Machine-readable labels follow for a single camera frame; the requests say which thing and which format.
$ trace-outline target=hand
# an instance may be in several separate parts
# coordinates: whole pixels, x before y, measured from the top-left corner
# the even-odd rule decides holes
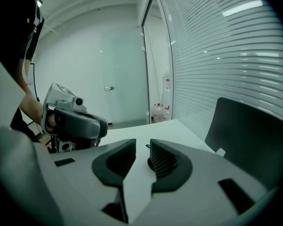
[[[55,114],[50,114],[47,117],[47,123],[46,123],[46,129],[47,131],[54,131],[54,129],[56,128],[57,124],[55,122]]]

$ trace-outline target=white wall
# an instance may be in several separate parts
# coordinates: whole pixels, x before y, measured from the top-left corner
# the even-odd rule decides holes
[[[137,24],[138,24],[138,26],[142,25],[142,20],[145,16],[145,12],[146,12],[148,3],[149,3],[149,0],[138,0],[137,1],[136,9],[137,9]]]
[[[151,9],[144,25],[150,108],[154,104],[163,103],[163,75],[169,71],[166,33],[163,21],[158,16],[159,9]]]
[[[52,82],[84,98],[87,111],[112,122],[103,83],[100,37],[105,31],[136,26],[136,7],[123,5],[94,10],[55,28],[38,43],[35,62],[37,94],[41,102]]]

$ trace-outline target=window blinds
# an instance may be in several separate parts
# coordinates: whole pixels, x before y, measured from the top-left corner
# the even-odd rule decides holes
[[[204,140],[226,97],[283,120],[283,25],[266,0],[163,6],[173,31],[173,118]]]

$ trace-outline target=door handle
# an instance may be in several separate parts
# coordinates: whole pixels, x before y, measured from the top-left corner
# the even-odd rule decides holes
[[[105,91],[114,90],[114,89],[115,89],[115,87],[113,87],[113,86],[105,87]]]

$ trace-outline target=white table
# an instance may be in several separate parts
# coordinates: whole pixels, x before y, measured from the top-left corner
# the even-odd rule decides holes
[[[214,151],[178,120],[109,130],[101,145],[124,139],[136,139],[136,160],[124,180],[124,197],[129,223],[132,223],[151,201],[151,186],[156,181],[155,173],[149,168],[150,139],[170,141],[200,150]]]

